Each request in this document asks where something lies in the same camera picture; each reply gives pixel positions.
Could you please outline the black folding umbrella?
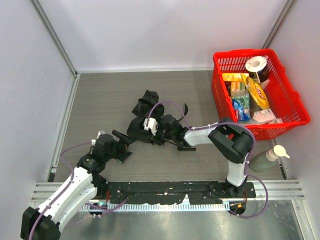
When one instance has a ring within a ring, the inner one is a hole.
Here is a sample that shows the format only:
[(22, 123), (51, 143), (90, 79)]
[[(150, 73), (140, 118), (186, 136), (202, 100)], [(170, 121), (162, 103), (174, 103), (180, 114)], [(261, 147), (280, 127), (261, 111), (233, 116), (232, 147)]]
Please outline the black folding umbrella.
[(151, 144), (152, 134), (144, 130), (145, 118), (156, 119), (158, 125), (162, 125), (168, 137), (177, 146), (179, 151), (195, 151), (185, 140), (184, 134), (188, 128), (180, 124), (182, 117), (176, 119), (171, 114), (165, 115), (165, 107), (159, 103), (159, 95), (155, 91), (146, 90), (144, 95), (138, 99), (136, 106), (131, 111), (136, 117), (130, 122), (127, 128), (127, 135), (137, 141)]

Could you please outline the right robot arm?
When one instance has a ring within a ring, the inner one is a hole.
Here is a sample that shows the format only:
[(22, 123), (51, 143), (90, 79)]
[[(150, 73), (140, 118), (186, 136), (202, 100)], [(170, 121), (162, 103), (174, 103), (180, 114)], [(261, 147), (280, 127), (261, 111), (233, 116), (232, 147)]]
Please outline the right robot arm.
[(228, 160), (225, 191), (232, 197), (244, 193), (247, 182), (245, 165), (254, 145), (254, 136), (229, 118), (202, 127), (183, 127), (171, 114), (160, 120), (147, 118), (143, 127), (158, 144), (172, 141), (179, 151), (193, 151), (198, 145), (213, 144)]

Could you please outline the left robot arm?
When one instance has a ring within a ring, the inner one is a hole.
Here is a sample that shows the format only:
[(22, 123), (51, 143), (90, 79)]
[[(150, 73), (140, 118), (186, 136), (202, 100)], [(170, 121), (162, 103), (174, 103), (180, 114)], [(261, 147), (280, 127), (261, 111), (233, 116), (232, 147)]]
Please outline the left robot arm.
[(65, 182), (38, 207), (28, 207), (21, 222), (23, 240), (58, 240), (68, 222), (91, 199), (107, 192), (107, 180), (100, 175), (112, 159), (123, 163), (132, 154), (128, 148), (136, 141), (116, 130), (99, 131), (89, 142), (89, 152), (72, 167)]

